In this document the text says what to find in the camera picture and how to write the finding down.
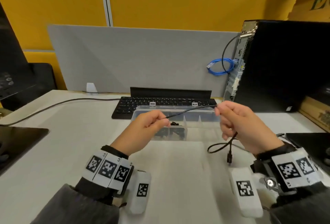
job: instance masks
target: dark gray sleeve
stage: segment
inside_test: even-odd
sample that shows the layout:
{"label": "dark gray sleeve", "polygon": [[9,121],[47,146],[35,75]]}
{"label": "dark gray sleeve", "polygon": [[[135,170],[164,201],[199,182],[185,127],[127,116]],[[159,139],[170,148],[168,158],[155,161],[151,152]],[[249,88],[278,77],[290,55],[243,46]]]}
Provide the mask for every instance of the dark gray sleeve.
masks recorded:
{"label": "dark gray sleeve", "polygon": [[270,213],[273,224],[329,224],[330,189],[277,208],[272,208]]}
{"label": "dark gray sleeve", "polygon": [[31,224],[118,224],[118,220],[117,206],[87,198],[65,184]]}

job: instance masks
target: qr code-like marker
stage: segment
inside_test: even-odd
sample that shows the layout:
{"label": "qr code-like marker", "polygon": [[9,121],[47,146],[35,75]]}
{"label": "qr code-like marker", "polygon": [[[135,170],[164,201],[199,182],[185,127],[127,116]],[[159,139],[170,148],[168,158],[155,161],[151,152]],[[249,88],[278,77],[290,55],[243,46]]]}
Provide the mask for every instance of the qr code-like marker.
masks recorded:
{"label": "qr code-like marker", "polygon": [[102,159],[93,155],[92,159],[88,163],[86,169],[88,169],[91,172],[95,172],[96,168],[100,165]]}
{"label": "qr code-like marker", "polygon": [[137,197],[146,197],[146,194],[148,193],[148,187],[149,187],[149,184],[140,183],[139,188],[138,188],[138,193],[136,196]]}
{"label": "qr code-like marker", "polygon": [[115,164],[111,161],[104,160],[104,163],[102,164],[98,173],[102,176],[105,176],[105,177],[111,179],[114,171],[116,170],[116,167],[117,167],[117,164]]}
{"label": "qr code-like marker", "polygon": [[251,183],[249,180],[236,181],[236,184],[240,196],[254,196]]}
{"label": "qr code-like marker", "polygon": [[306,157],[296,160],[296,162],[303,171],[304,175],[314,172],[312,165]]}
{"label": "qr code-like marker", "polygon": [[119,180],[121,182],[124,182],[126,180],[128,172],[129,172],[129,168],[119,166],[119,169],[116,173],[116,176],[114,177],[114,180]]}
{"label": "qr code-like marker", "polygon": [[277,165],[284,179],[298,178],[301,175],[293,162],[287,162]]}

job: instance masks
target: keyboard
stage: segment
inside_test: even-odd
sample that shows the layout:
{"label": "keyboard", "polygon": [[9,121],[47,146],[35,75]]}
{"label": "keyboard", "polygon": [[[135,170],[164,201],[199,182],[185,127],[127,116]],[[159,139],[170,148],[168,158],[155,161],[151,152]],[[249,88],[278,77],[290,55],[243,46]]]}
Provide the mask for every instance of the keyboard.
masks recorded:
{"label": "keyboard", "polygon": [[208,106],[216,105],[214,99],[167,98],[167,97],[121,97],[112,114],[113,119],[131,119],[139,105],[153,106]]}

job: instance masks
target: person's right hand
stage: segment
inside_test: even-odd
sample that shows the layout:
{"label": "person's right hand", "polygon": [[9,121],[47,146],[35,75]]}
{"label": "person's right hand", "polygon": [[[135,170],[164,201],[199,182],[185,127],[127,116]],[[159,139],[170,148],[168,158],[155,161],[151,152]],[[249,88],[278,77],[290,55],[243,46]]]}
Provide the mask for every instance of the person's right hand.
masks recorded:
{"label": "person's right hand", "polygon": [[214,111],[220,115],[222,138],[227,140],[237,132],[236,138],[254,155],[284,144],[249,107],[224,101]]}

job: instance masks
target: black computer case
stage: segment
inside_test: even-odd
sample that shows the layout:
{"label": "black computer case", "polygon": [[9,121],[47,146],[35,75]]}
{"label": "black computer case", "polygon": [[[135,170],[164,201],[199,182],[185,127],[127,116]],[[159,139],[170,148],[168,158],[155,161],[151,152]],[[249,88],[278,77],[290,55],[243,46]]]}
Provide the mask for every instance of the black computer case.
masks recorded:
{"label": "black computer case", "polygon": [[254,112],[297,111],[330,81],[329,32],[326,22],[245,21],[224,99]]}

